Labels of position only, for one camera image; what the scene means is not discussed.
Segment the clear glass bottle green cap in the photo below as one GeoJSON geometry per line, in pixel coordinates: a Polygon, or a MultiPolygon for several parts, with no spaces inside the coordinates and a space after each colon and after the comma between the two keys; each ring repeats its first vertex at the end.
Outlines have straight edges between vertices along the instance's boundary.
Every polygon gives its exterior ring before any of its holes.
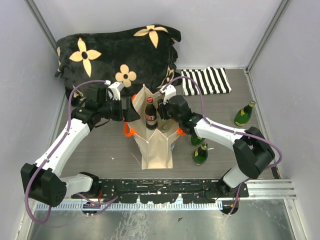
{"type": "Polygon", "coordinates": [[[171,128],[171,119],[159,119],[158,120],[158,129],[162,132],[162,133],[166,133],[170,130],[171,128]]]}

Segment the cola bottle red cap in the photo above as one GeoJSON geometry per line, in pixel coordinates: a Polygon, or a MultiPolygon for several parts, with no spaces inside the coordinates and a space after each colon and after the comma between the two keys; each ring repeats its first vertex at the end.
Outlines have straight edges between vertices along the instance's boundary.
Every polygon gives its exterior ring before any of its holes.
{"type": "Polygon", "coordinates": [[[157,122],[157,110],[154,106],[154,99],[150,96],[147,99],[147,105],[145,107],[145,125],[149,130],[155,130],[158,127],[157,122]]]}

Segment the beige canvas bag orange handles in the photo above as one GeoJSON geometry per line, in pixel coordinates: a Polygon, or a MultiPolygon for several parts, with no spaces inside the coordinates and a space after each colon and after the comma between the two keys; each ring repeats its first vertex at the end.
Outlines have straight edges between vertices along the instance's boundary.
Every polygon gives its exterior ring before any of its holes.
{"type": "Polygon", "coordinates": [[[158,129],[160,115],[157,111],[157,128],[149,130],[146,127],[145,108],[147,98],[153,98],[155,108],[158,108],[158,100],[164,95],[160,92],[152,93],[146,86],[135,94],[132,103],[134,109],[140,115],[140,119],[133,122],[124,123],[124,135],[133,137],[141,152],[141,168],[146,169],[171,169],[173,168],[173,149],[179,137],[185,134],[178,124],[171,119],[169,131],[162,133],[158,129]]]}

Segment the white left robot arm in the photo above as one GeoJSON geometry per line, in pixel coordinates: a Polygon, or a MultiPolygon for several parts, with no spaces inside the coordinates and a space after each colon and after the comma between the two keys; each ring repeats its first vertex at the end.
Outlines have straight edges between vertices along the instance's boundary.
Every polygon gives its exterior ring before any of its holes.
{"type": "Polygon", "coordinates": [[[93,85],[85,103],[69,113],[69,119],[50,148],[34,164],[21,168],[25,198],[31,198],[51,207],[58,206],[65,197],[78,193],[95,198],[100,193],[99,178],[80,172],[75,176],[61,177],[62,170],[80,144],[101,119],[133,122],[140,119],[130,97],[122,108],[121,90],[124,84],[115,82],[109,87],[93,85]]]}

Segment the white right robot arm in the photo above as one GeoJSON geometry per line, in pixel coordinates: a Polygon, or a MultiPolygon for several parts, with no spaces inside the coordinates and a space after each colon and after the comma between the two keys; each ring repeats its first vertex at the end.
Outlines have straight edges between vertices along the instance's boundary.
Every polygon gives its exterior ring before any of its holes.
{"type": "Polygon", "coordinates": [[[271,143],[256,127],[245,130],[214,122],[192,112],[181,95],[160,99],[158,104],[160,117],[176,122],[183,133],[214,141],[234,152],[236,166],[228,170],[217,185],[217,190],[225,197],[231,197],[247,179],[257,179],[275,158],[271,143]]]}

